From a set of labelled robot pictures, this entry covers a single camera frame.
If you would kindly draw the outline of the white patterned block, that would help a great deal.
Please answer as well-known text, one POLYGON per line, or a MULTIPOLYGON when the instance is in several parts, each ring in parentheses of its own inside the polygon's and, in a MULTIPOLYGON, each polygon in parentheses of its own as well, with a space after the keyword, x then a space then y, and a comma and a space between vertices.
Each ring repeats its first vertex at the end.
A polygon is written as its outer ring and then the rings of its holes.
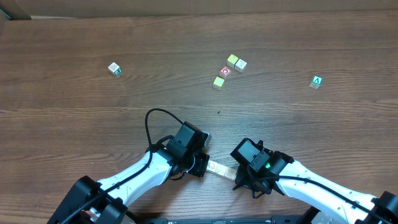
POLYGON ((206 170, 208 172, 215 173, 216 170, 217 170, 217 167, 218 167, 218 163, 217 162, 209 160, 206 170))

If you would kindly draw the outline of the block with blue side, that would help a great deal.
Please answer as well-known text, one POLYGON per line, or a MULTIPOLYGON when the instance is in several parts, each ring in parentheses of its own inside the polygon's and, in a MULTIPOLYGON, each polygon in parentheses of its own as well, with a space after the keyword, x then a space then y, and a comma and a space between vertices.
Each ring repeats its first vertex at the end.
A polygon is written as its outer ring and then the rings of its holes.
POLYGON ((232 181, 235 181, 236 176, 237 176, 237 170, 229 168, 229 167, 226 169, 226 171, 224 173, 224 177, 229 180, 232 180, 232 181))

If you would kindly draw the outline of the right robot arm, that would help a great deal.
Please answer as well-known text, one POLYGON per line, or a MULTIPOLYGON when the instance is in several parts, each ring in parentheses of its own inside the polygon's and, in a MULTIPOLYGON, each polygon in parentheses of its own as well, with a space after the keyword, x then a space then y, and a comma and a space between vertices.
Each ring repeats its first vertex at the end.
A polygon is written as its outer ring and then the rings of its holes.
POLYGON ((385 191, 380 197, 356 192, 310 171, 281 152, 232 152, 242 177, 235 189, 245 186, 252 197, 273 191, 301 200, 338 223, 397 223, 397 196, 385 191))

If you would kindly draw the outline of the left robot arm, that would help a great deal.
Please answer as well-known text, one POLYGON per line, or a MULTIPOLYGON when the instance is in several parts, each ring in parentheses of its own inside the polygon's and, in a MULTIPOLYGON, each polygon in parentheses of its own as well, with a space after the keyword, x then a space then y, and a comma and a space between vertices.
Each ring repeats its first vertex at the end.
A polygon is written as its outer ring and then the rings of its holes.
POLYGON ((173 176, 172 157, 161 149, 106 179, 83 176, 68 191, 49 223, 133 223, 128 206, 173 176))

